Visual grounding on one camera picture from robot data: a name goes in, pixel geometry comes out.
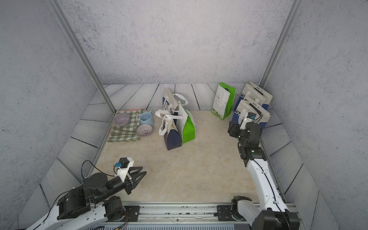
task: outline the patterned bowl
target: patterned bowl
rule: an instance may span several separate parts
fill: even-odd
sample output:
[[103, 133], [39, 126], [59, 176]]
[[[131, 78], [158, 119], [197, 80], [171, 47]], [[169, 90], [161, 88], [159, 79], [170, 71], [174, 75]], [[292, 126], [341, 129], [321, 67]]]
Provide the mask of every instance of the patterned bowl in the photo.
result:
[[138, 127], [137, 134], [140, 137], [148, 137], [152, 133], [152, 126], [149, 124], [143, 124]]

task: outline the beige floor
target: beige floor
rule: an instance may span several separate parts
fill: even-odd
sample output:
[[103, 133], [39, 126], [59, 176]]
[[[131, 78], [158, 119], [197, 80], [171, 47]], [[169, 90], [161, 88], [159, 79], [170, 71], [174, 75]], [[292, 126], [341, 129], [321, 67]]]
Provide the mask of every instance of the beige floor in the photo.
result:
[[161, 119], [155, 117], [153, 133], [136, 142], [108, 142], [96, 164], [112, 173], [121, 157], [132, 157], [147, 175], [122, 201], [230, 202], [235, 195], [258, 202], [253, 180], [244, 167], [237, 139], [227, 133], [232, 114], [221, 121], [210, 111], [191, 111], [196, 139], [168, 151], [158, 135]]

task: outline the ceramic bowl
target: ceramic bowl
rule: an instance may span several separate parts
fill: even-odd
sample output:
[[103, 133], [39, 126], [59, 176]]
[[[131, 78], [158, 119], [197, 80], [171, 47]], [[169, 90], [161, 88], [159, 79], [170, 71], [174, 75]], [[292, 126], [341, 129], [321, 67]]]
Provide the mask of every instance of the ceramic bowl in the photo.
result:
[[143, 124], [138, 127], [137, 134], [140, 137], [148, 137], [152, 133], [152, 126], [149, 124]]
[[124, 126], [129, 123], [129, 115], [127, 113], [119, 113], [114, 117], [114, 124], [117, 126]]

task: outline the gray textured wall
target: gray textured wall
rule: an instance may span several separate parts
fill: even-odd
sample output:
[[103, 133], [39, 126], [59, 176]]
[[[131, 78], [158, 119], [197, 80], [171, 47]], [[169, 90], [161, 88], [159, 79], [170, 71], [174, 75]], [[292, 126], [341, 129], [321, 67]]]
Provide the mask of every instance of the gray textured wall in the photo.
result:
[[367, 0], [304, 0], [266, 85], [341, 229], [368, 226], [367, 12]]
[[45, 0], [3, 0], [0, 21], [0, 229], [7, 229], [96, 87]]
[[259, 82], [292, 0], [59, 0], [103, 84]]

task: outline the green checkered cloth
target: green checkered cloth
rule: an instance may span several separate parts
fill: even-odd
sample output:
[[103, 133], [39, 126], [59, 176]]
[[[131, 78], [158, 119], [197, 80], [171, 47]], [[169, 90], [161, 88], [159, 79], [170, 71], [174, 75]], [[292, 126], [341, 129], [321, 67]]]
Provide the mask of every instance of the green checkered cloth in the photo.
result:
[[118, 110], [116, 114], [119, 113], [127, 113], [130, 121], [126, 126], [117, 126], [114, 124], [111, 127], [110, 137], [107, 142], [139, 140], [137, 129], [141, 124], [139, 117], [141, 116], [142, 110]]

